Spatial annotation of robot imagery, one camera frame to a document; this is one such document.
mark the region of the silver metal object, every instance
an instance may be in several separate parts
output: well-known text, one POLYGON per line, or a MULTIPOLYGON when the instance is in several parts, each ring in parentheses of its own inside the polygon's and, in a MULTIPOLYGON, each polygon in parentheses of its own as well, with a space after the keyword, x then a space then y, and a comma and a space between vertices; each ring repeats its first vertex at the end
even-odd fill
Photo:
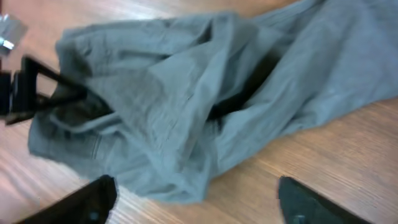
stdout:
POLYGON ((0 56, 8 56, 27 31, 27 26, 11 15, 0 16, 0 56))

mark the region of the black metal bracket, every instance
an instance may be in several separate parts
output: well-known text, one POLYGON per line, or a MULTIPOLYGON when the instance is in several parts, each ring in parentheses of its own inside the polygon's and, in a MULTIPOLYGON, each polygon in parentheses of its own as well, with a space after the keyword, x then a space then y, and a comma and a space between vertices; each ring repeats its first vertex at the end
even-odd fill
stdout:
POLYGON ((7 125, 31 119, 38 111, 84 100, 86 97, 87 89, 83 85, 65 78, 30 56, 22 58, 21 70, 15 72, 13 81, 10 71, 0 72, 0 119, 5 119, 7 125), (55 80, 74 93, 57 98, 37 93, 38 75, 55 80))

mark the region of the floor plank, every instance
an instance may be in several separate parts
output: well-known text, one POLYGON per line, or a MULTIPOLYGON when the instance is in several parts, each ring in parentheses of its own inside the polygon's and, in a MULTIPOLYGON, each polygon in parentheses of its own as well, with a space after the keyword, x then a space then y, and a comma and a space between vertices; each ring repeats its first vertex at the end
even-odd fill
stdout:
MULTIPOLYGON (((236 10, 254 16, 291 3, 283 0, 4 0, 5 12, 28 26, 4 62, 19 68, 22 54, 58 67, 54 44, 68 27, 120 19, 152 19, 236 10)), ((45 83, 45 90, 53 86, 45 83)), ((0 219, 35 213, 87 180, 27 151, 29 122, 0 124, 0 219)), ((121 189, 110 223, 282 223, 277 179, 290 175, 374 223, 398 220, 398 100, 375 103, 324 127, 273 141, 258 155, 213 181, 208 199, 166 205, 121 189)))

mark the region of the brown wooden surface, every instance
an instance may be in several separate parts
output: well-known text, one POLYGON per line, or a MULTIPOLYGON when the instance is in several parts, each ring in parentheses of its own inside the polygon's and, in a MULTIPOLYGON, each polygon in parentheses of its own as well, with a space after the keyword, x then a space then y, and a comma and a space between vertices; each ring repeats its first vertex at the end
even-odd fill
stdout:
MULTIPOLYGON (((29 32, 5 61, 16 69, 22 54, 57 68, 54 43, 67 27, 113 19, 150 19, 234 9, 253 16, 284 6, 281 0, 3 0, 29 32)), ((51 85, 45 85, 49 91, 51 85)), ((67 167, 27 152, 30 123, 0 124, 0 219, 37 212, 81 180, 67 167)), ((374 223, 398 221, 398 100, 376 103, 322 128, 278 139, 213 181, 196 205, 165 205, 121 190, 110 223, 282 223, 277 179, 289 175, 374 223)))

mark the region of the gray-blue cloth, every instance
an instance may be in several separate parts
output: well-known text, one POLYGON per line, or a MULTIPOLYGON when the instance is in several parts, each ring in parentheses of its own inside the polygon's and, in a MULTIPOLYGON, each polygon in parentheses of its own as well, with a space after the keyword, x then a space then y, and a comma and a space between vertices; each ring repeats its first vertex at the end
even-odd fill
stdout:
POLYGON ((212 178, 269 141, 397 96, 397 12, 391 0, 303 0, 252 19, 220 12, 68 30, 61 72, 93 93, 37 114, 30 152, 143 197, 202 201, 212 178), (244 108, 221 130, 206 122, 267 54, 279 63, 244 108))

